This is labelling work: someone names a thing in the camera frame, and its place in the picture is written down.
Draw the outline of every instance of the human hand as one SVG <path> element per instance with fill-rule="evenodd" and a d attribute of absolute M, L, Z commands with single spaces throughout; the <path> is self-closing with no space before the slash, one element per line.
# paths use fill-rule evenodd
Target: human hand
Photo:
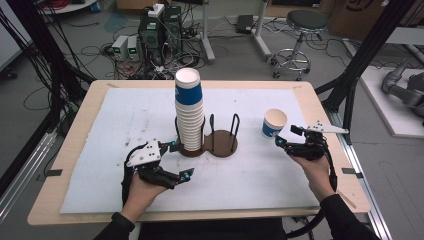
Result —
<path fill-rule="evenodd" d="M 335 194 L 330 185 L 328 177 L 330 165 L 325 156 L 313 161 L 308 161 L 305 158 L 296 156 L 290 157 L 302 167 L 306 178 L 309 180 L 309 188 L 319 202 L 324 200 L 324 198 Z"/>
<path fill-rule="evenodd" d="M 127 202 L 121 215 L 135 223 L 155 198 L 166 190 L 165 187 L 153 185 L 141 180 L 138 174 L 133 175 Z"/>

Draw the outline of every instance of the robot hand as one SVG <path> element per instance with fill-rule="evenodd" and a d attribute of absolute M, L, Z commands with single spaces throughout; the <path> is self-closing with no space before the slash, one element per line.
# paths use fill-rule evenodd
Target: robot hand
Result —
<path fill-rule="evenodd" d="M 182 150 L 183 147 L 183 144 L 177 145 L 175 142 L 161 143 L 153 140 L 131 150 L 124 164 L 124 179 L 121 183 L 123 203 L 125 204 L 128 198 L 131 179 L 135 172 L 143 181 L 168 189 L 174 189 L 176 185 L 190 181 L 194 168 L 174 174 L 159 166 L 162 156 L 168 149 L 170 152 L 175 152 Z"/>

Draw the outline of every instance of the cardboard box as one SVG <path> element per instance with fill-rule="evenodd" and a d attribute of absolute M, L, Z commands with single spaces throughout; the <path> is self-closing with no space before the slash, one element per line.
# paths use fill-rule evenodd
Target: cardboard box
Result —
<path fill-rule="evenodd" d="M 330 16 L 328 30 L 331 35 L 363 40 L 377 22 L 384 7 L 382 1 L 337 1 Z"/>

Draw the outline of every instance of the blue paper cup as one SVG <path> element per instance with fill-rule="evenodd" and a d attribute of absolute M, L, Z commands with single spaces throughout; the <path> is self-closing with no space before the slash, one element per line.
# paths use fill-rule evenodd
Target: blue paper cup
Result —
<path fill-rule="evenodd" d="M 265 113 L 264 122 L 262 124 L 262 133 L 273 138 L 277 136 L 287 123 L 287 115 L 279 109 L 269 109 Z"/>
<path fill-rule="evenodd" d="M 193 68 L 183 68 L 175 74 L 175 100 L 181 105 L 196 105 L 202 100 L 202 86 L 199 72 Z"/>

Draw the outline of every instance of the black sleeve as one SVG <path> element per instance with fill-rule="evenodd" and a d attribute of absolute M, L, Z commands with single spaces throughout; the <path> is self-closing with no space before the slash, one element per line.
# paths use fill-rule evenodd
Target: black sleeve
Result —
<path fill-rule="evenodd" d="M 379 239 L 374 232 L 359 222 L 338 194 L 325 198 L 320 205 L 335 240 Z"/>
<path fill-rule="evenodd" d="M 119 213 L 112 215 L 110 222 L 94 240 L 128 240 L 134 224 Z"/>

